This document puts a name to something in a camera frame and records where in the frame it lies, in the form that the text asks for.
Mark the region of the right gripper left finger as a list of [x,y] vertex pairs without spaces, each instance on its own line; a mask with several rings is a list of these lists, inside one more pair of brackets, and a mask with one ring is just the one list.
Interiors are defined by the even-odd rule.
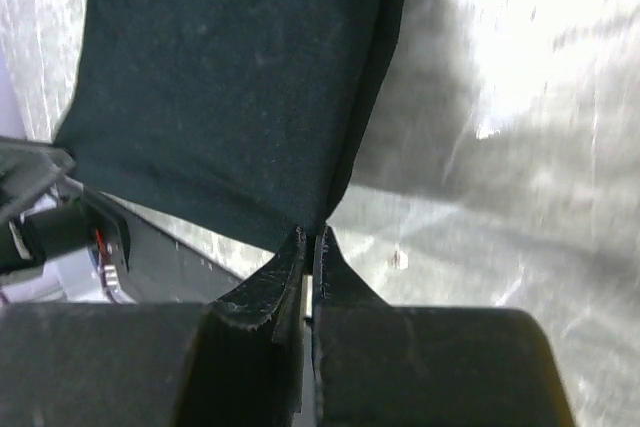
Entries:
[[288,426],[301,407],[306,238],[209,304],[1,311],[5,426]]

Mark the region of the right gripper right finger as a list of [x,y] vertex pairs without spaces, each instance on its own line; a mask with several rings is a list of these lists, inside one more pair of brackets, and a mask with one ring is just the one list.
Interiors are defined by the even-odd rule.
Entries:
[[400,307],[348,265],[331,229],[313,264],[321,426],[571,426],[549,341],[527,312]]

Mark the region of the black t shirt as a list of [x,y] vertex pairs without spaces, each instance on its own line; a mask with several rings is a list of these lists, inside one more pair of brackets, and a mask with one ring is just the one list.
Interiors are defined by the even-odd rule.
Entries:
[[404,0],[87,0],[54,142],[88,187],[276,250],[340,202]]

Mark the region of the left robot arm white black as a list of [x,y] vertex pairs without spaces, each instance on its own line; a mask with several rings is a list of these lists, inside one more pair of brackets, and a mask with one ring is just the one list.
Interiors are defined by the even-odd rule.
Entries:
[[125,269],[130,235],[113,204],[68,175],[75,162],[48,144],[1,139],[1,272],[39,268],[83,248]]

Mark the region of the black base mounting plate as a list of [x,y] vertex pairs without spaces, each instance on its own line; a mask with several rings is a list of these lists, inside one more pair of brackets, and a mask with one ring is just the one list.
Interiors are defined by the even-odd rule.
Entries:
[[103,194],[71,186],[91,225],[92,252],[112,296],[210,303],[241,279]]

